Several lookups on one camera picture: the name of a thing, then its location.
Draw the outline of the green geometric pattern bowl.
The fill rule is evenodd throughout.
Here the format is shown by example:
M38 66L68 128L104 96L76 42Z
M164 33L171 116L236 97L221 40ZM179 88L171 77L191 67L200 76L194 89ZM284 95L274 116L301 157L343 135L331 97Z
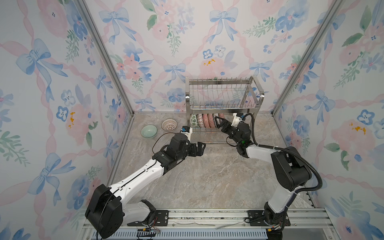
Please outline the green geometric pattern bowl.
M214 120L214 115L213 114L208 114L208 120L209 120L210 128L215 128L216 124L215 124L215 120Z

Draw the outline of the green leaf pattern bowl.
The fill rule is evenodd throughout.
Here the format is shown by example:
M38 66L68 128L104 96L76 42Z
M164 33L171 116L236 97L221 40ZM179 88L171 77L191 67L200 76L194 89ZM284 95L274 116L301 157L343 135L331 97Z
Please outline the green leaf pattern bowl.
M192 115L191 115L191 126L192 126L193 128L199 128L199 127L200 127L200 126L199 126L199 123L198 123L198 118L197 118L196 114L192 114Z

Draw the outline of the steel two-tier dish rack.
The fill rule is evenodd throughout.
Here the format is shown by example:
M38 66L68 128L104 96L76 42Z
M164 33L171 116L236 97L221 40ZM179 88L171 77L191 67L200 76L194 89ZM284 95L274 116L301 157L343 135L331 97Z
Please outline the steel two-tier dish rack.
M226 137L215 128L193 128L192 114L224 114L232 122L233 113L259 113L265 99L265 91L257 77L248 78L186 78L187 126L193 129L191 140L207 144L225 144Z

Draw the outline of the maroon patterned white bowl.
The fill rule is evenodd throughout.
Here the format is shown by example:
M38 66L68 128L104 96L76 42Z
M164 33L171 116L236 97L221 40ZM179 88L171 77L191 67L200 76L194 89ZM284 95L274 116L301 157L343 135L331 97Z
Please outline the maroon patterned white bowl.
M162 122L162 125L161 125L162 129L167 132L172 132L176 130L177 126L178 126L178 123L174 119L166 119Z

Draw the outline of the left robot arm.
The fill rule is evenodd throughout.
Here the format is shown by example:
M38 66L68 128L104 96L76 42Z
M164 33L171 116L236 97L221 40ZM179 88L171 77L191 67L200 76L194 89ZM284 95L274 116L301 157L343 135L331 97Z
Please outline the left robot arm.
M156 208L147 200L129 201L144 187L175 168L187 157L201 157L206 144L191 143L184 133L177 133L139 170L109 187L99 185L93 192L85 213L95 228L96 238L107 239L121 226L137 223L150 228L156 219Z

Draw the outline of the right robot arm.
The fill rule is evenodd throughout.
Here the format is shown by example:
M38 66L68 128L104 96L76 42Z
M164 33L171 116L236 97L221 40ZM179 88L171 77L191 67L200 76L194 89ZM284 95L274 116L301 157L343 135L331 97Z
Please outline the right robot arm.
M263 222L269 233L281 233L286 226L288 208L301 192L317 191L323 187L318 171L306 161L293 146L280 148L258 144L255 139L255 122L247 124L245 116L235 116L233 122L215 117L214 121L228 139L235 142L234 147L240 156L271 163L279 183L273 196L265 203L261 217L245 219L247 224Z

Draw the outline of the mint green bowl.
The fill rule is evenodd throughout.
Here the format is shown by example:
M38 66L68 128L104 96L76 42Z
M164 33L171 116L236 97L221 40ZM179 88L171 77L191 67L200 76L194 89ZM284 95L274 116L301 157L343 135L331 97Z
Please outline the mint green bowl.
M146 125L141 129L143 138L153 138L158 133L158 128L155 125Z

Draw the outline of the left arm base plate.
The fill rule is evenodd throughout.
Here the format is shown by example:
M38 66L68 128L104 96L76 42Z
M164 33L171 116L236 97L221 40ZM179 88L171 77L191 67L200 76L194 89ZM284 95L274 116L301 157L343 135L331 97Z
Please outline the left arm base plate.
M127 224L128 227L166 227L169 221L169 210L156 210L148 220Z

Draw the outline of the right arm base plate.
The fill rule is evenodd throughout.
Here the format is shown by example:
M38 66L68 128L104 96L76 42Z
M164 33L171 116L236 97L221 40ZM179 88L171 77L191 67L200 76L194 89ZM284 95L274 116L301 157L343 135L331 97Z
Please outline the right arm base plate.
M275 214L269 210L248 210L247 214L248 216L244 219L244 222L253 227L278 228L282 225L285 227L291 225L290 219L285 212Z

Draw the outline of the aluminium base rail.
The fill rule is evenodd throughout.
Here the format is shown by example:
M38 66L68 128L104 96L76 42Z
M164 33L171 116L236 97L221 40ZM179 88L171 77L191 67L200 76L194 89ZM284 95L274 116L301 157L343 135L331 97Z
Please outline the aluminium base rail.
M167 209L166 227L121 226L111 240L339 240L325 209L290 209L281 233L244 222L247 209Z

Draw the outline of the left aluminium frame post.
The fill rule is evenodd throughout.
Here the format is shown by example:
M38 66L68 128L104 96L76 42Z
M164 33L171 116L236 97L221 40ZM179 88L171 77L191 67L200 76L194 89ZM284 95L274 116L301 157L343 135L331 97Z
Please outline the left aluminium frame post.
M86 27L90 31L91 37L94 39L94 42L96 44L96 48L97 48L99 54L101 55L102 60L105 63L105 66L106 66L106 68L107 68L107 70L108 70L108 72L112 78L113 83L116 85L116 87L118 89L118 93L120 94L120 96L122 98L124 106L128 109L129 115L131 117L133 117L134 111L133 111L132 106L129 102L128 96L124 90L124 86L121 83L115 68L113 67L112 60L109 56L109 53L107 51L105 44L103 43L102 36L99 33L99 30L95 24L95 21L92 17L92 14L90 13L90 10L87 6L86 1L74 0L74 2L75 2L76 7L79 9L80 15L84 19Z

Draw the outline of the aluminium frame post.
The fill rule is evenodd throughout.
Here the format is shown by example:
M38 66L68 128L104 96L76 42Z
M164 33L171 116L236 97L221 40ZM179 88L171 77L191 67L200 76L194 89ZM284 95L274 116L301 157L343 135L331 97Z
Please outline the aluminium frame post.
M120 96L122 98L124 106L128 109L129 115L131 117L133 117L134 111L133 111L132 106L129 102L128 96L124 90L124 86L121 83L115 68L113 67L112 60L109 56L109 53L107 51L105 44L103 43L102 36L99 33L99 30L95 24L95 21L92 17L92 14L90 13L90 10L87 6L86 1L74 0L74 2L75 2L76 7L79 9L80 15L84 19L86 27L90 31L91 37L94 39L94 42L96 44L96 48L97 48L99 54L101 55L102 60L105 63L105 66L106 66L106 68L107 68L107 70L108 70L108 72L112 78L113 83L116 85L116 87L118 89L118 93L120 94Z
M287 85L283 89L282 94L279 96L277 103L275 104L273 110L271 111L271 114L273 117L278 115L279 110L282 108L282 105L285 99L288 97L291 89L296 84L297 79L300 77L300 75L304 71L307 62L310 61L311 57L317 50L321 40L323 39L323 37L325 37L326 32L328 31L328 29L332 25L332 22L335 20L336 16L338 15L338 12L340 11L340 8L343 5L343 3L344 1L342 0L336 0L331 2L330 7L326 11L326 14L323 18L322 23L319 24L312 40L310 41L306 50L304 51L304 54L302 55L302 58L299 61L297 69L294 70L291 78L288 80Z

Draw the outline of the right aluminium frame post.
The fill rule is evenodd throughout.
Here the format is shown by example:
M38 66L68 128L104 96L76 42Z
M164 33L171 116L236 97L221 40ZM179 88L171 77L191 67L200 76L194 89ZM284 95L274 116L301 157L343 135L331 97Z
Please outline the right aluminium frame post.
M332 22L335 20L336 16L338 15L338 12L340 11L340 8L343 5L343 3L344 1L342 0L336 0L331 2L330 7L326 11L326 14L323 18L322 23L319 24L312 40L310 41L306 50L304 51L304 54L302 55L302 58L299 61L297 69L294 70L291 78L288 80L287 85L283 89L282 94L279 96L277 103L275 104L273 110L271 111L271 114L273 117L278 115L279 110L282 108L282 105L285 99L288 97L291 89L296 84L297 79L300 77L300 75L304 71L307 62L310 61L311 57L317 50L321 40L323 39L323 37L325 37L326 32L328 31L328 29L332 25Z

